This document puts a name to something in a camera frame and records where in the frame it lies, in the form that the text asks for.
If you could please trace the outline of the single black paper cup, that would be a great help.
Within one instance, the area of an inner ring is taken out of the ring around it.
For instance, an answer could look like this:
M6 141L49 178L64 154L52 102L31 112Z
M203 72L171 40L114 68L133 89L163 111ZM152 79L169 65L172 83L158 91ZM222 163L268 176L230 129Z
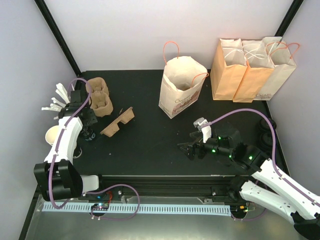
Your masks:
M96 138L96 133L91 127L82 130L82 138L87 141L93 141Z

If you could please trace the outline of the printed Cream Bear paper bag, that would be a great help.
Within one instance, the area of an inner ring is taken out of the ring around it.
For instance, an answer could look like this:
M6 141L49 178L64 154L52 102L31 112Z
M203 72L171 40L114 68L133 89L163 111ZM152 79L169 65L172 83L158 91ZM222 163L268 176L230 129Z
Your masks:
M173 119L196 102L208 70L190 56L164 60L158 106Z

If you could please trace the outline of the black paper cup stack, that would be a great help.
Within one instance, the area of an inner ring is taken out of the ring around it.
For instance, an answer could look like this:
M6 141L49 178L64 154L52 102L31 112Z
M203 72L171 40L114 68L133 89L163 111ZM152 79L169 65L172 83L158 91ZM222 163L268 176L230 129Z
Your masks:
M77 144L76 147L74 148L72 158L73 158L73 159L77 159L77 158L79 158L79 157L82 155L82 153L83 153L83 151L82 151L80 145Z

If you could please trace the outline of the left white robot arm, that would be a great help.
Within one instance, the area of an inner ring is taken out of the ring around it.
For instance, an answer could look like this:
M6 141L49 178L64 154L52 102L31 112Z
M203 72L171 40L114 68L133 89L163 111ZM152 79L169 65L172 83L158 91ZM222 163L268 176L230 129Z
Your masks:
M103 199L108 192L97 175L80 175L73 160L83 150L79 139L90 142L96 134L92 125L97 122L84 90L70 92L70 102L58 114L58 130L53 145L43 163L34 166L34 176L46 201L78 198L89 192L95 199Z

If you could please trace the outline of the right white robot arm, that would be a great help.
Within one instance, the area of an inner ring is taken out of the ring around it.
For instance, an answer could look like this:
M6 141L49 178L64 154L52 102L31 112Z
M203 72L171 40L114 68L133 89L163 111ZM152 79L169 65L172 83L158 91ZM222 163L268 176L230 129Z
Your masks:
M259 148L243 143L237 129L216 131L209 126L190 133L191 142L177 147L190 159L203 159L207 154L219 156L227 166L240 172L227 188L233 202L254 202L280 215L308 240L320 238L319 196L311 193L285 172Z

